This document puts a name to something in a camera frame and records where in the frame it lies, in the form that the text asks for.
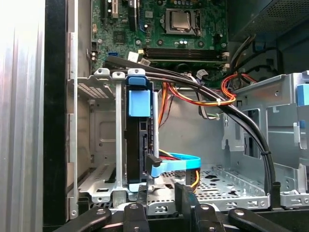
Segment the screw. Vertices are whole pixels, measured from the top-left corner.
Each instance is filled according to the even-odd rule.
[[[138,209],[139,207],[135,204],[130,205],[130,209]]]
[[[204,210],[208,210],[208,209],[209,209],[209,206],[206,205],[206,204],[201,204],[201,208],[204,209]]]
[[[245,213],[239,209],[234,210],[235,214],[237,214],[238,216],[244,216]]]
[[[105,210],[104,209],[98,209],[97,214],[99,214],[99,215],[105,214]]]

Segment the motherboard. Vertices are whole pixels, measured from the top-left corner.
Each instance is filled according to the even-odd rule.
[[[118,56],[176,72],[217,73],[226,47],[225,0],[92,0],[93,71]]]

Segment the blue latch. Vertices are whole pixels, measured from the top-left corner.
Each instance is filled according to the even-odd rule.
[[[128,85],[130,86],[146,86],[146,77],[145,76],[130,76],[128,77]]]
[[[129,90],[129,116],[150,117],[150,90]]]
[[[309,84],[297,86],[297,105],[309,105]]]

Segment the ram slot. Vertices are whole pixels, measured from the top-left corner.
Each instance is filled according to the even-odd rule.
[[[223,61],[222,52],[199,49],[145,48],[146,59]]]

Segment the yellow wire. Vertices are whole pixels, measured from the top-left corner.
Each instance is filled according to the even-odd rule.
[[[198,171],[196,171],[196,175],[197,175],[197,179],[196,179],[196,181],[191,185],[192,188],[193,188],[195,185],[197,185],[198,182],[199,182],[199,174],[198,174]]]
[[[167,156],[173,157],[173,156],[172,156],[169,152],[167,152],[167,151],[164,151],[164,150],[162,150],[162,149],[159,149],[159,151],[162,152],[162,153],[164,153],[164,154],[166,154]]]
[[[174,86],[171,86],[172,88],[173,88],[173,90],[175,91],[175,92],[177,92],[181,97],[183,97],[183,98],[185,98],[185,99],[187,99],[187,100],[190,100],[190,101],[193,101],[193,102],[196,102],[196,103],[199,103],[199,104],[201,104],[201,105],[208,105],[208,106],[217,106],[219,103],[207,103],[207,102],[201,102],[201,101],[195,101],[195,100],[193,100],[193,99],[191,99],[191,98],[188,98],[188,97],[186,97],[185,95],[183,95],[183,94],[181,94],[180,92],[178,92],[178,90],[174,87]],[[221,104],[231,104],[231,103],[233,103],[233,102],[235,102],[236,101],[236,98],[235,97],[233,97],[232,99],[230,99],[230,100],[228,100],[228,101],[222,101],[222,102],[220,102]]]

